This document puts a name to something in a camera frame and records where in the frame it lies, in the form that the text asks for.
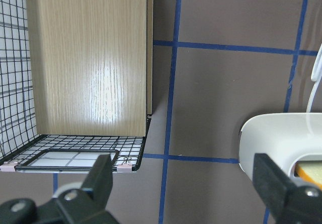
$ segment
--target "brown floor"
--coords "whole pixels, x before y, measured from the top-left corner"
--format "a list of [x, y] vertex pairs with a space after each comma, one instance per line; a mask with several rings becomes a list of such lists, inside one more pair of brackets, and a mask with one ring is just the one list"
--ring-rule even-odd
[[[181, 0], [179, 41], [194, 48], [178, 47], [170, 155], [238, 158], [242, 124], [258, 114], [283, 112], [297, 54], [289, 111], [306, 109], [315, 57], [303, 50], [317, 51], [321, 43], [320, 2], [307, 1], [296, 48], [303, 0]], [[172, 60], [172, 47], [164, 45], [172, 44], [175, 11], [176, 0], [154, 0], [154, 113], [145, 153], [156, 159], [143, 158], [137, 173], [114, 174], [107, 209], [124, 224], [158, 223], [161, 197], [164, 224], [263, 223], [265, 206], [238, 164], [169, 160], [165, 194], [160, 191], [164, 161], [156, 154], [165, 151]], [[322, 111], [321, 87], [313, 111]], [[83, 178], [60, 174], [58, 183]], [[1, 202], [23, 195], [42, 203], [51, 193], [50, 174], [0, 174]], [[274, 223], [271, 217], [268, 223]]]

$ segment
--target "pink clip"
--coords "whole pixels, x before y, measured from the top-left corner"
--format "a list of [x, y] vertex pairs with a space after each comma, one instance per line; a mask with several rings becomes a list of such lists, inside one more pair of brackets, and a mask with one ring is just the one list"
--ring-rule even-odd
[[4, 162], [3, 165], [0, 166], [0, 171], [2, 172], [15, 172], [15, 166], [18, 165], [18, 162]]
[[120, 173], [131, 173], [132, 172], [132, 164], [130, 164], [131, 159], [124, 158], [124, 161], [121, 165], [116, 167], [116, 171]]

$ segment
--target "wood grain panel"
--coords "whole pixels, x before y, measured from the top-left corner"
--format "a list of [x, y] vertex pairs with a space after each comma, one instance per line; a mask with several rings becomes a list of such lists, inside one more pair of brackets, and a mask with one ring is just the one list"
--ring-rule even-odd
[[147, 0], [147, 113], [152, 114], [153, 0]]
[[40, 134], [146, 128], [146, 0], [27, 0]]

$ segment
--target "wire rack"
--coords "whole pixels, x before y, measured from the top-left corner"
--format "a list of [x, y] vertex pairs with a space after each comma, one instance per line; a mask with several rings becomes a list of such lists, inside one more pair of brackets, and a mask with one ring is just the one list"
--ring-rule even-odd
[[30, 164], [47, 152], [112, 152], [117, 153], [114, 170], [125, 161], [137, 170], [145, 137], [37, 134], [26, 0], [0, 2], [0, 165], [14, 161], [18, 162], [16, 170], [46, 171], [53, 166]]

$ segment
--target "blue grid line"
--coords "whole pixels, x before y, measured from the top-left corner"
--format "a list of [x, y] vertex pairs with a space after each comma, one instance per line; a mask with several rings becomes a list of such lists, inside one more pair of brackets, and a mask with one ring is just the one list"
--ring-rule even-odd
[[317, 56], [317, 51], [314, 50], [299, 50], [299, 55]]
[[53, 193], [58, 189], [58, 174], [52, 174]]
[[263, 224], [267, 224], [269, 216], [270, 216], [270, 210], [266, 207], [265, 214], [264, 214], [264, 219], [263, 219]]
[[209, 158], [209, 157], [194, 157], [194, 156], [182, 156], [182, 155], [158, 155], [158, 154], [143, 154], [144, 158], [147, 159], [168, 159], [168, 160], [179, 160], [179, 161], [195, 161], [195, 162], [213, 162], [213, 163], [227, 163], [227, 164], [238, 164], [238, 159], [225, 159], [225, 158]]
[[[173, 42], [177, 42], [178, 38], [179, 38], [180, 14], [181, 14], [181, 0], [176, 0]], [[173, 46], [172, 47], [172, 56], [171, 56], [166, 137], [165, 137], [165, 150], [164, 150], [164, 155], [166, 155], [166, 156], [169, 155], [169, 148], [170, 148], [172, 106], [173, 106], [173, 93], [174, 93], [174, 87], [175, 87], [177, 52], [178, 52], [178, 47]], [[165, 197], [166, 197], [166, 187], [167, 187], [167, 173], [168, 173], [168, 158], [165, 158], [163, 161], [163, 169], [162, 169], [162, 181], [161, 181], [160, 204], [159, 204], [159, 224], [163, 224], [163, 218], [164, 218]]]
[[154, 40], [153, 45], [154, 46], [182, 47], [182, 48], [196, 48], [196, 49], [215, 49], [215, 50], [229, 50], [229, 51], [258, 52], [258, 53], [270, 53], [270, 54], [309, 55], [309, 56], [316, 56], [317, 55], [317, 51], [313, 51], [313, 50], [299, 50], [297, 52], [292, 49], [256, 47], [256, 46], [245, 46], [245, 45], [173, 42], [173, 41], [164, 41], [164, 40]]
[[298, 55], [299, 55], [299, 52], [300, 52], [303, 25], [304, 25], [305, 14], [306, 14], [306, 9], [307, 9], [307, 1], [308, 0], [303, 0], [303, 3], [302, 3], [300, 22], [298, 24], [296, 42], [295, 42], [295, 49], [294, 49], [295, 54], [293, 56], [290, 77], [288, 79], [288, 88], [287, 88], [286, 97], [285, 97], [284, 112], [288, 112], [288, 109], [289, 109], [289, 106], [290, 106], [290, 101], [291, 101], [291, 96], [292, 96], [292, 89], [293, 89], [293, 80], [294, 80], [294, 76], [295, 76], [295, 72], [296, 72], [296, 66], [297, 66], [297, 62], [298, 62]]

